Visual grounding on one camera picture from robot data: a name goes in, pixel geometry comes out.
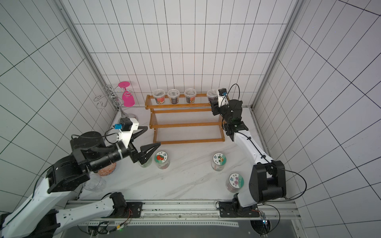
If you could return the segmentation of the small clear seed container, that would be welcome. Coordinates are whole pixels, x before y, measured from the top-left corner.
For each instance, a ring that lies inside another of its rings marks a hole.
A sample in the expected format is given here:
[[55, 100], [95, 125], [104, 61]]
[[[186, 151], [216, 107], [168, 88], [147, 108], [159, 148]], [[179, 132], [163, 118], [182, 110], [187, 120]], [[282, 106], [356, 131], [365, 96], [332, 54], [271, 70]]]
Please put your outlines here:
[[156, 104], [164, 104], [165, 102], [165, 91], [162, 89], [154, 90], [152, 96], [155, 99]]
[[211, 89], [207, 91], [206, 95], [210, 104], [218, 101], [218, 91]]
[[196, 95], [197, 92], [193, 88], [188, 88], [184, 91], [184, 96], [188, 104], [192, 104], [195, 102]]
[[171, 104], [177, 104], [179, 102], [180, 92], [177, 89], [170, 89], [167, 93]]

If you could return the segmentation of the jar with green tree lid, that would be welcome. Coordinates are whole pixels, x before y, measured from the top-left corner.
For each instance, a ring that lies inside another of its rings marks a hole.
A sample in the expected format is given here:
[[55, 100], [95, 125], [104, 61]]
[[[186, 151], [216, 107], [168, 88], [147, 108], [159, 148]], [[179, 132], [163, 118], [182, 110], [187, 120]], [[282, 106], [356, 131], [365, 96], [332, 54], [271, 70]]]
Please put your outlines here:
[[148, 159], [144, 164], [138, 163], [142, 168], [147, 168], [152, 164], [152, 159]]

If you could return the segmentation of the jar with strawberry lid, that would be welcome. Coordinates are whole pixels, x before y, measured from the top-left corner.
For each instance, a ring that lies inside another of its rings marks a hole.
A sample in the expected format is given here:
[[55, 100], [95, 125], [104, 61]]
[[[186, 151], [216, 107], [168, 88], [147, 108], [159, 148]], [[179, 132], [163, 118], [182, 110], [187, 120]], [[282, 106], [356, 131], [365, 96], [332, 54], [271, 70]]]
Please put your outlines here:
[[154, 156], [154, 161], [159, 169], [166, 169], [170, 165], [168, 154], [165, 151], [159, 151]]

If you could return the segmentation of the orange wooden three-tier shelf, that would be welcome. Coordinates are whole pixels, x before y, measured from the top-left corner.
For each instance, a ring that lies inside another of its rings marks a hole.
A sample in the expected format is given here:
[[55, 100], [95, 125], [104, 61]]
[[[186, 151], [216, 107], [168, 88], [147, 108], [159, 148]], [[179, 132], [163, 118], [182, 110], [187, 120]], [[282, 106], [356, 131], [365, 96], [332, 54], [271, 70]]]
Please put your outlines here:
[[150, 110], [149, 127], [153, 130], [153, 142], [161, 144], [224, 142], [222, 118], [214, 116], [207, 95], [198, 94], [193, 103], [187, 103], [180, 95], [177, 104], [165, 96], [157, 104], [154, 96], [147, 95], [145, 108]]

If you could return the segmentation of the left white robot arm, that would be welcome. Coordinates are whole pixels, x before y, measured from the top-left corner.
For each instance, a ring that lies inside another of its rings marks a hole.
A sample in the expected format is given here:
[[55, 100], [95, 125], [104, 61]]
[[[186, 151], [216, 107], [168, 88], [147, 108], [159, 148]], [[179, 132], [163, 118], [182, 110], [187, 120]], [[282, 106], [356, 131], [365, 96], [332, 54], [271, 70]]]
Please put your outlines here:
[[134, 139], [144, 134], [147, 127], [131, 126], [120, 131], [118, 141], [106, 146], [104, 136], [95, 131], [73, 135], [72, 153], [47, 169], [41, 183], [31, 196], [13, 213], [1, 215], [3, 238], [52, 238], [56, 234], [97, 218], [124, 218], [131, 216], [124, 196], [114, 192], [109, 197], [74, 209], [56, 210], [55, 206], [97, 172], [126, 157], [133, 163], [145, 164], [160, 143], [141, 146], [137, 150]]

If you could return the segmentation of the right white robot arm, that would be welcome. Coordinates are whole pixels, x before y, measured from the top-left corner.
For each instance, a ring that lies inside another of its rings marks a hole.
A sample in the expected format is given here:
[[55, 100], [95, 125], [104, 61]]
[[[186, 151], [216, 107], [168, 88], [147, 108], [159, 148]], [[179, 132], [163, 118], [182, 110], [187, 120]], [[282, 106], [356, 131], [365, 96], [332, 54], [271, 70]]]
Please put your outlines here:
[[234, 196], [239, 208], [246, 208], [269, 200], [286, 196], [285, 167], [274, 161], [254, 141], [249, 128], [242, 120], [242, 102], [230, 100], [227, 103], [211, 103], [211, 111], [220, 115], [226, 135], [238, 145], [252, 165], [248, 188]]

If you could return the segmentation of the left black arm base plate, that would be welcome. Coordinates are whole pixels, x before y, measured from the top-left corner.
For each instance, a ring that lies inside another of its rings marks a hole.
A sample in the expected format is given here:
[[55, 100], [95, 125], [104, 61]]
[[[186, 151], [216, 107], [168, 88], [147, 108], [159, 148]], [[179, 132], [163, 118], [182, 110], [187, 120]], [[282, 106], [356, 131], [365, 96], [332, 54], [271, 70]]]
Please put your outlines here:
[[142, 202], [127, 202], [125, 207], [119, 207], [109, 216], [103, 217], [107, 219], [128, 219], [140, 218], [142, 212]]

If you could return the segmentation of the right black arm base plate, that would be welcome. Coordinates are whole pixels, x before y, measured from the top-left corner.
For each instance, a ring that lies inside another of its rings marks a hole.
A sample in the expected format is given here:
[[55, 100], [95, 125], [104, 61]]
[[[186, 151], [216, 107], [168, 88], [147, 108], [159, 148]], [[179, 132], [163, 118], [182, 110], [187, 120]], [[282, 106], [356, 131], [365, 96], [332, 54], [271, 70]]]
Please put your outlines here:
[[216, 207], [221, 218], [259, 218], [260, 211], [256, 206], [241, 207], [237, 202], [218, 201]]

